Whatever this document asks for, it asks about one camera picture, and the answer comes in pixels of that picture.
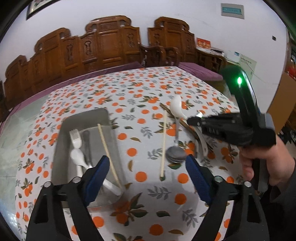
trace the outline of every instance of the green light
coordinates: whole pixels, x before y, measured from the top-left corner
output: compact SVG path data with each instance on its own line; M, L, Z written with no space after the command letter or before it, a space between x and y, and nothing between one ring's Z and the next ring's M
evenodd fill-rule
M241 85L241 83L242 83L242 78L241 78L241 77L238 77L238 79L237 79L237 83L238 83L239 85Z

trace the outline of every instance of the tablecloth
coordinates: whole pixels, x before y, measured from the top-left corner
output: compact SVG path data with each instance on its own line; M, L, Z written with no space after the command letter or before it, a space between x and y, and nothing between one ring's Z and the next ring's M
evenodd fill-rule
M94 108L107 108L127 179L129 201L111 211L93 211L92 219L104 240L191 240L206 214L187 174L185 164L165 163L162 156L163 110L174 95L182 97L186 116L238 112L238 107L200 79L177 67L134 69L101 75L53 91L28 134L16 180L16 218L25 240L28 222L42 185L51 178L53 155L62 121ZM168 119L166 147L174 145L176 125ZM194 138L183 127L179 145L194 152ZM205 137L213 148L200 164L231 183L241 183L241 167L235 146ZM227 206L216 240L222 240L232 203ZM73 240L79 240L64 211Z

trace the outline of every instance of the chopstick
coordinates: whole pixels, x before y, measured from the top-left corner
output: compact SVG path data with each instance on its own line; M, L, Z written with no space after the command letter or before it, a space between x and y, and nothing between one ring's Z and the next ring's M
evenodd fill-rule
M98 124L98 129L99 129L99 133L100 133L100 136L101 136L101 140L102 140L102 143L103 143L103 146L104 146L104 149L105 149L105 152L106 152L106 155L107 157L109 158L109 161L110 161L110 167L111 167L111 171L112 171L112 174L116 180L116 182L118 183L118 186L120 188L122 188L121 184L120 184L120 181L118 179L118 176L117 176L117 173L115 171L115 168L114 168L114 165L113 165L113 162L111 160L111 156L110 156L110 153L109 153L109 150L108 150L108 147L107 147L107 144L106 144L106 141L105 141L105 137L104 137L104 134L103 134L103 130L102 130L102 127L101 127L101 124Z
M174 116L174 115L171 113L170 109L169 109L166 105L164 105L163 103L160 103L160 107L163 108L163 109L164 109L169 115ZM194 138L195 138L196 140L199 140L199 139L200 139L200 138L198 137L197 133L195 132L195 130L191 129L190 126L189 126L184 120L181 120L180 123L181 123L181 125L182 125L186 130L188 130L188 131L194 136Z
M167 123L167 112L163 113L163 152L160 165L160 177L164 177L165 168L165 137L166 137L166 123Z

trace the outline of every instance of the floor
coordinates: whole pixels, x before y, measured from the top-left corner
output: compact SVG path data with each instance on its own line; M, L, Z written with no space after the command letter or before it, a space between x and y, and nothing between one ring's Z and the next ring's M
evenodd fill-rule
M16 172L23 146L48 95L10 116L0 135L0 212L18 236L15 218Z

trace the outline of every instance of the metal tray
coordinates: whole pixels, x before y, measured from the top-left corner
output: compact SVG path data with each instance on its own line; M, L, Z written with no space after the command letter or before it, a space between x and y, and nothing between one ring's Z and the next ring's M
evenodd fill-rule
M78 129L81 135L82 147L80 149L86 157L86 162L88 161L88 154L86 153L86 142L88 140L85 140L83 135L83 132L86 130L89 131L89 148L91 156L89 160L90 163L93 166L95 166L101 159L102 155L106 155L103 143L101 141L100 133L97 127L98 123L102 125L102 130L106 140L106 144L108 146L111 159L113 161L115 170L121 183L121 187L123 187L123 183L126 183L122 171L116 138L109 119L109 114L106 109L101 108L75 114L63 121L59 132L59 137L57 140L57 145L53 159L51 182L54 185L68 183L74 177L77 176L76 165L70 158L70 152L73 149L73 145L71 143L69 134L71 130ZM113 184L119 186L119 184L115 181L111 169L109 170L106 179L112 182ZM90 203L88 208L108 206L116 203L119 199L120 197L114 195L111 191L102 187L99 191L96 200ZM63 208L68 208L66 202L63 202Z

